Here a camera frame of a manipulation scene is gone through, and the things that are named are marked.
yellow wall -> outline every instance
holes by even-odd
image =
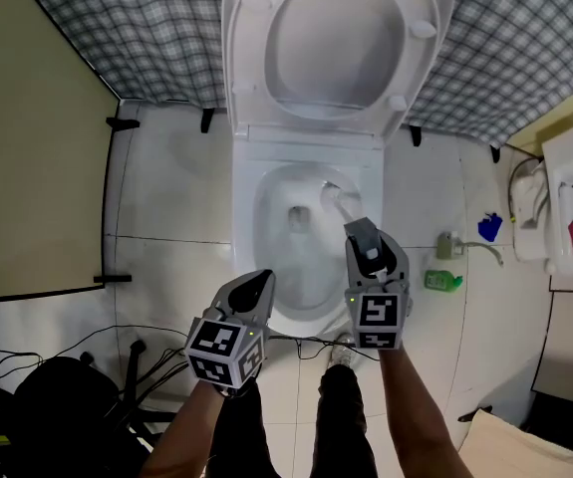
[[[539,120],[524,127],[515,134],[508,143],[536,155],[542,155],[541,143],[552,137],[546,129],[557,122],[573,114],[573,95],[554,108],[551,112]]]
[[[34,0],[0,0],[0,296],[94,285],[116,104]]]

human arm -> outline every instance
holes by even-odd
[[[406,478],[472,478],[404,348],[379,352],[388,426]]]
[[[201,475],[224,397],[200,381],[161,437],[140,478],[197,478]]]

blue object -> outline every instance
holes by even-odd
[[[478,233],[483,239],[493,243],[503,218],[495,212],[493,214],[486,213],[485,215],[487,217],[478,222]]]

shoe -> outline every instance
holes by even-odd
[[[350,333],[341,333],[338,337],[335,338],[335,342],[338,342],[339,344],[351,345],[355,342],[355,339]],[[343,366],[351,368],[354,354],[355,353],[344,346],[334,345],[333,350],[330,353],[328,368],[335,366],[335,364],[342,364]]]

black and white marker cube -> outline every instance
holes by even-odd
[[[398,349],[405,310],[399,293],[347,293],[358,349]]]
[[[197,378],[238,389],[264,361],[262,331],[195,318],[186,355]]]

